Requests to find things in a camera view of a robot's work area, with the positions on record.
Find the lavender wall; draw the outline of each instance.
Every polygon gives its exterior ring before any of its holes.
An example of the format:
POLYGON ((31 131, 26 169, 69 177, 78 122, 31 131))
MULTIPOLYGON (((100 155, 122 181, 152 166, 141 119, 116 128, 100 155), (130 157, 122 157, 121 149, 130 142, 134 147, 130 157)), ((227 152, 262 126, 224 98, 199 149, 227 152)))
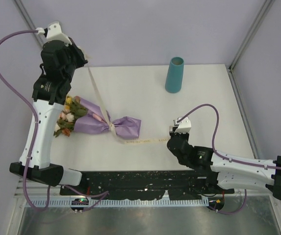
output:
MULTIPOLYGON (((0 0, 0 39, 23 29, 27 26, 12 1, 0 0)), ((31 35, 18 36, 0 47, 0 71, 25 96, 31 97, 40 61, 40 49, 31 35)), ((0 81, 0 235, 5 234, 18 182, 9 164, 22 153, 30 120, 26 105, 0 81)))
POLYGON ((23 0, 37 26, 59 20, 93 66, 231 64, 264 0, 23 0))
POLYGON ((275 1, 235 70, 263 158, 281 155, 281 0, 275 1))

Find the metal floor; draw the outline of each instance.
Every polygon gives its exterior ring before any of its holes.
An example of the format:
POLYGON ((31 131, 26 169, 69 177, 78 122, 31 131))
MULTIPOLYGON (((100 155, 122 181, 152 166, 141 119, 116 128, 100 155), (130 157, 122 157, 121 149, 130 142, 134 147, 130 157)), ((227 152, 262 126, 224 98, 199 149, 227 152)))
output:
MULTIPOLYGON (((241 197, 226 197, 233 211, 241 197)), ((217 214, 205 207, 107 208, 73 214, 70 208, 50 208, 34 214, 25 208, 19 235, 280 235, 268 196, 249 196, 236 215, 217 214)))

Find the teal cylinder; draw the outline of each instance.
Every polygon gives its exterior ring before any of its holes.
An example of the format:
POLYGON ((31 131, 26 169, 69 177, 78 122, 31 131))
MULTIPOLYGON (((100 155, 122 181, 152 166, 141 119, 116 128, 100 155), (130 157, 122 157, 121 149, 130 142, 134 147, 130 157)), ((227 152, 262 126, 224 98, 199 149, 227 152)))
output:
POLYGON ((177 93, 181 90, 184 73, 184 60, 174 57, 170 61, 168 74, 166 76, 165 89, 169 93, 177 93))

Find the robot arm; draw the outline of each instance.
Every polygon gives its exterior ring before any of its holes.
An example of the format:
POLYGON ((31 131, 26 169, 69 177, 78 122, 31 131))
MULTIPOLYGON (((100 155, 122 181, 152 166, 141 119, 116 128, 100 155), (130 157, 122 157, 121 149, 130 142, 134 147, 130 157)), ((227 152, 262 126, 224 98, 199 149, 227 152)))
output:
MULTIPOLYGON (((37 111, 39 125, 32 157, 27 166, 27 178, 50 186, 77 186, 82 179, 82 173, 51 164, 50 151, 56 120, 64 109, 75 69, 84 66, 88 61, 73 40, 62 33, 58 22, 53 22, 47 29, 37 30, 38 34, 45 35, 48 42, 41 51, 42 74, 33 86, 33 107, 37 111)), ((26 146, 19 162, 10 166, 10 171, 20 176, 26 167, 34 122, 32 117, 26 146)))
MULTIPOLYGON (((174 120, 167 147, 177 157, 179 164, 211 175, 207 182, 210 185, 217 185, 222 189, 243 188, 271 192, 281 200, 281 170, 236 163, 221 158, 212 148, 191 146, 188 143, 191 122, 187 117, 180 123, 178 120, 180 117, 174 120)), ((219 151, 218 153, 249 164, 281 166, 281 156, 273 161, 245 159, 219 151)))

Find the cream ribbon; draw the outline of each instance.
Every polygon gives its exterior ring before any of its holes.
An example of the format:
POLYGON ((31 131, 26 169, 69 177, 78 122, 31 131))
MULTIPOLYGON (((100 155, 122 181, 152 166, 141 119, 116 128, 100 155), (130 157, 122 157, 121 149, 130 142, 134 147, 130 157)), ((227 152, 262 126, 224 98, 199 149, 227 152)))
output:
POLYGON ((121 139, 120 137, 118 137, 116 135, 116 131, 115 131, 115 126, 112 122, 110 122, 109 120, 109 117, 107 115, 107 112, 106 112, 106 108, 105 108, 105 105, 104 105, 104 102, 101 98, 101 94, 99 92, 99 89, 97 87, 97 84, 96 84, 96 81, 92 75, 92 72, 90 70, 90 67, 89 66, 86 66, 88 68, 88 72, 89 72, 89 76, 90 76, 90 79, 91 79, 91 83, 92 83, 92 86, 93 86, 93 89, 95 91, 95 94, 97 96, 97 100, 98 100, 98 104, 100 106, 100 110, 101 110, 101 113, 104 117, 104 120, 105 122, 109 125, 109 129, 111 131, 111 133, 113 134, 113 136, 121 143, 124 143, 124 144, 142 144, 142 143, 159 143, 159 142, 166 142, 168 141, 170 138, 162 138, 162 139, 147 139, 147 140, 123 140, 121 139))

